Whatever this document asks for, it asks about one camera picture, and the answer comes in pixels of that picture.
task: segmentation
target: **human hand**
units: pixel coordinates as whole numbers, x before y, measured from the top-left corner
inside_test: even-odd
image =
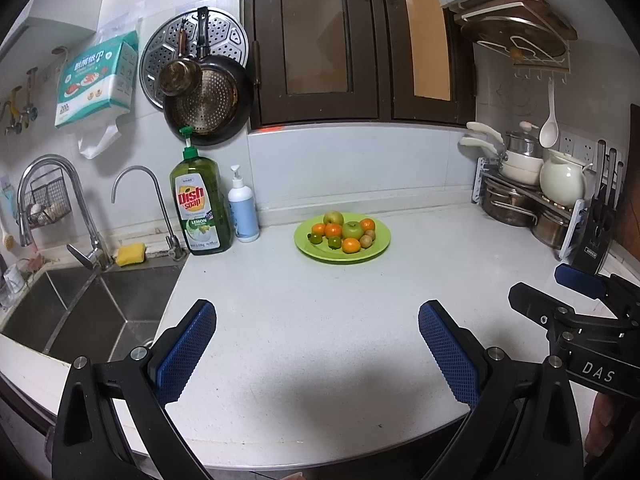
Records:
[[[584,450],[592,455],[600,456],[613,439],[610,428],[616,415],[616,407],[610,397],[596,394],[589,421],[589,433],[584,439]]]

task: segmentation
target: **wall socket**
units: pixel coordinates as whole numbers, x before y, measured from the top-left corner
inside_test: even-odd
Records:
[[[587,164],[592,164],[595,157],[596,142],[575,137],[574,139],[574,157],[583,160]]]
[[[574,154],[574,140],[575,140],[575,136],[574,135],[569,134],[567,132],[561,132],[560,133],[559,151],[561,151],[562,153],[567,153],[569,155],[573,155]]]

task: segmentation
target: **orange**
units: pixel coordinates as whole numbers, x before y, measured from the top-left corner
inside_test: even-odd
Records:
[[[357,253],[360,250],[360,242],[356,238],[345,238],[342,241],[342,250],[347,254]]]
[[[324,236],[342,236],[342,226],[340,224],[327,224],[324,226]]]
[[[365,231],[376,230],[376,223],[371,218],[364,218],[360,220],[360,225]]]
[[[311,232],[320,236],[324,236],[324,224],[314,224],[311,227]]]

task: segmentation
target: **silver screw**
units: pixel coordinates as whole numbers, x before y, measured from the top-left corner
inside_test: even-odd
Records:
[[[549,364],[552,365],[553,368],[559,368],[562,366],[562,359],[557,355],[550,355]]]
[[[502,348],[498,348],[497,346],[488,348],[486,352],[494,361],[502,361],[504,359],[504,350],[502,350]]]
[[[131,358],[134,361],[140,361],[140,359],[144,359],[146,356],[146,348],[143,346],[136,346],[129,355],[131,355]]]
[[[80,357],[76,357],[76,360],[74,361],[74,368],[76,370],[79,370],[80,368],[84,368],[85,364],[86,364],[86,357],[81,355]]]

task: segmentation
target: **sink basin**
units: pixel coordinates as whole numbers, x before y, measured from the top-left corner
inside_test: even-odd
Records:
[[[68,363],[79,355],[117,361],[151,345],[183,265],[165,256],[100,274],[84,267],[48,270],[2,333]]]

